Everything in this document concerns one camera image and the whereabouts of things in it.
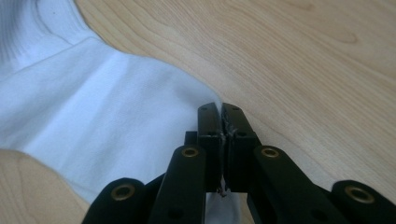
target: sock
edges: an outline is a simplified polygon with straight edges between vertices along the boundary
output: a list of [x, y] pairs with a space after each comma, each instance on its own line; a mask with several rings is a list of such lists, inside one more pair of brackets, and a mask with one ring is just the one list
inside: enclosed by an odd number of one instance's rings
[[[2, 1], [0, 28], [0, 148], [43, 162], [89, 203], [113, 180], [164, 173], [197, 108], [220, 106], [174, 66], [106, 45], [73, 2]], [[208, 198], [207, 223], [239, 219], [228, 197]]]

